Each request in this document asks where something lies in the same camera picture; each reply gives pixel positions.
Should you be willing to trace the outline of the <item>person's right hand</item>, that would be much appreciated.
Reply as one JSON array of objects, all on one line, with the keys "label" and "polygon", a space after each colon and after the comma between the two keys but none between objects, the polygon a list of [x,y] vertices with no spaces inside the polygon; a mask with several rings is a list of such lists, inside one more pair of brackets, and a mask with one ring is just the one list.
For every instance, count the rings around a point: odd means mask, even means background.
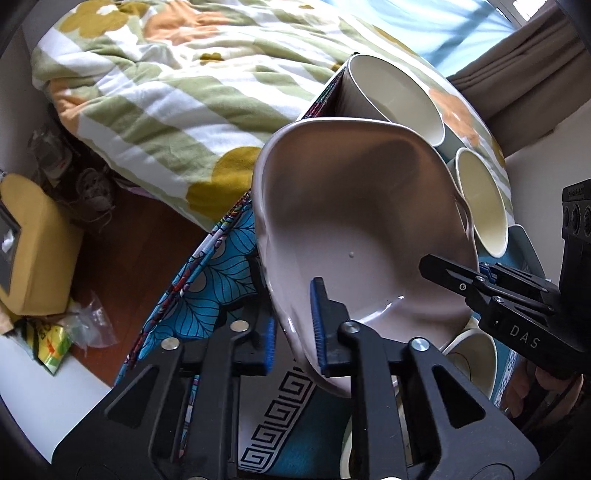
[{"label": "person's right hand", "polygon": [[583,375],[571,380],[559,380],[532,362],[521,359],[504,390],[501,409],[513,418],[518,418],[524,409],[525,400],[533,397],[531,392],[546,391],[550,401],[561,399],[544,420],[544,423],[553,423],[571,412],[581,394],[583,384]]}]

